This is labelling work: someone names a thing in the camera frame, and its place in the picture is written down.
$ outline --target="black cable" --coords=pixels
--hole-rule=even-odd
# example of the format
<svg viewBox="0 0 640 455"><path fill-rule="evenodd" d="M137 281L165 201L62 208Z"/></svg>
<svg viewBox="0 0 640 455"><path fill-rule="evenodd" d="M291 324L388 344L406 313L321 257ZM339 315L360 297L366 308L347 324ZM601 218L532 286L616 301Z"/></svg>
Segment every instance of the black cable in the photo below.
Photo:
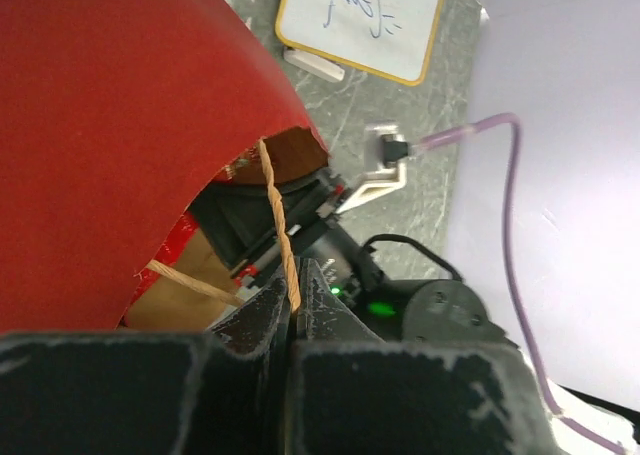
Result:
<svg viewBox="0 0 640 455"><path fill-rule="evenodd" d="M431 260L433 263L444 268L447 272L449 272L451 274L452 280L455 280L457 282L464 282L464 278L462 278L462 275L460 275L460 272L458 272L458 270L456 270L456 268L453 265L451 265L449 262L447 262L445 259L441 258L440 256L436 255L427 247L425 247L420 242L418 242L417 240L414 240L411 237L407 237L405 235L396 235L393 233L381 233L379 235L374 235L369 240L364 242L364 245L362 245L362 248L360 250L361 251L367 250L371 245L373 245L376 242L396 242L396 243L406 243L407 245L411 245L413 248L415 248L422 255L424 255L429 260Z"/></svg>

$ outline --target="whiteboard eraser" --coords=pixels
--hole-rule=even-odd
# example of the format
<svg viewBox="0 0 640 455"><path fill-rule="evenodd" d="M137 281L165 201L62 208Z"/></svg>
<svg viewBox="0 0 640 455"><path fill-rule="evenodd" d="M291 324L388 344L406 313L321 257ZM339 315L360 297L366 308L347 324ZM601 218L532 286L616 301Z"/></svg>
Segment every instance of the whiteboard eraser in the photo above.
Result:
<svg viewBox="0 0 640 455"><path fill-rule="evenodd" d="M344 68L313 53L285 47L282 56L291 65L306 70L328 82L341 82L344 79Z"/></svg>

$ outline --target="twine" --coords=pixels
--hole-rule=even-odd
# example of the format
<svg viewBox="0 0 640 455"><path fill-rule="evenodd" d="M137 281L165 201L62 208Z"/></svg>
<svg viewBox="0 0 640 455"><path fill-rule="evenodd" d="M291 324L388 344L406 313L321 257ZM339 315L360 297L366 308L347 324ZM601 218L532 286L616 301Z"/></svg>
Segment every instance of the twine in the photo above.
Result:
<svg viewBox="0 0 640 455"><path fill-rule="evenodd" d="M267 195L269 197L269 203L273 210L273 218L276 224L276 233L278 236L278 242L280 244L280 253L282 256L282 264L284 266L284 275L287 280L288 296L291 302L291 309L293 312L298 310L301 303L300 296L300 284L298 282L298 271L296 269L295 260L293 258L293 251L291 250L291 242L287 235L287 223L284 214L284 207L282 205L282 196L275 186L275 175L273 173L273 166L271 165L271 158L267 151L267 146L263 140L258 142L258 148L260 151L260 162L262 164L262 172L267 179ZM190 277L178 270L165 265L157 260L151 260L147 264L147 269L155 272L163 277L168 278L184 287L187 287L194 292L207 295L208 297L215 298L228 305L234 307L240 307L244 301L230 293L225 292L219 288L214 287L206 282Z"/></svg>
<svg viewBox="0 0 640 455"><path fill-rule="evenodd" d="M287 220L284 215L284 207L282 206L282 196L275 185L275 175L273 174L273 166L271 158L267 151L267 145L264 140L258 142L260 149L260 162L262 163L262 172L267 179L267 196L273 210L273 218L276 222L276 233L280 242L280 254L282 256L282 265L284 266L284 276L287 280L287 288L289 302L291 302L291 310L295 313L300 307L302 297L300 296L300 283L298 282L298 270L296 262L293 258L291 250L291 242L287 235Z"/></svg>

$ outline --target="whiteboard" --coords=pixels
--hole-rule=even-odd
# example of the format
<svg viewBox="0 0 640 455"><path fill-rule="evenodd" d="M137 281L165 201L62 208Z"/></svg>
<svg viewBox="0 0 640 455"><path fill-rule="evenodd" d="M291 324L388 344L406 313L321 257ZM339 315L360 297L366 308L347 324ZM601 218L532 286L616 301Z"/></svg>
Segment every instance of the whiteboard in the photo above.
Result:
<svg viewBox="0 0 640 455"><path fill-rule="evenodd" d="M443 0L282 0L276 34L289 47L417 85Z"/></svg>

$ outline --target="wire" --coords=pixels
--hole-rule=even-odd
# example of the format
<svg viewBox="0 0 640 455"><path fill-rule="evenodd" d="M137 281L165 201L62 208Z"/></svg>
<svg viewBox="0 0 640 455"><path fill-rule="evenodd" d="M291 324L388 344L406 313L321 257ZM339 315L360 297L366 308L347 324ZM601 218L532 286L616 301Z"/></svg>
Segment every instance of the wire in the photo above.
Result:
<svg viewBox="0 0 640 455"><path fill-rule="evenodd" d="M507 176L504 186L504 199L502 203L502 253L504 268L507 275L507 286L511 295L511 301L518 317L518 322L524 334L524 339L529 348L529 354L533 363L536 379L540 391L542 392L542 398L551 410L551 413L559 418L567 427L574 430L576 433L582 435L588 440L600 445L601 447L610 450L613 453L619 455L625 455L626 451L621 445L608 440L601 435L595 433L584 425L580 424L576 420L566 417L562 408L558 405L551 388L549 387L549 381L547 379L546 370L540 355L540 349L538 343L533 335L529 318L527 317L522 303L522 297L520 290L518 289L518 283L516 280L514 257L513 257L513 198L514 198L514 186L516 180L516 172L518 169L518 162L520 159L520 145L522 138L522 128L520 120L513 113L502 113L494 115L489 118L485 118L477 123L469 125L463 125L456 128L451 128L433 135L422 138L418 143L413 145L414 153L417 151L428 151L438 147L449 145L451 143L458 143L467 135L476 134L489 130L498 125L510 124L512 129L512 142L511 152L509 154L509 161L507 162Z"/></svg>
<svg viewBox="0 0 640 455"><path fill-rule="evenodd" d="M458 270L456 270L453 265L451 265L449 262L447 262L445 259L441 258L440 256L436 255L427 247L425 247L420 242L418 242L417 240L414 240L411 237L407 237L405 235L395 235L392 233L381 233L380 235L374 235L369 240L364 242L364 245L362 245L362 248L360 249L360 251L362 252L368 249L371 245L373 245L376 242L396 242L396 243L406 243L407 245L411 245L413 248L415 248L422 255L424 255L429 260L431 260L433 263L439 265L440 267L444 268L447 272L449 272L451 274L452 280L456 280L458 282L464 282L462 275L460 275L460 272L458 272Z"/></svg>

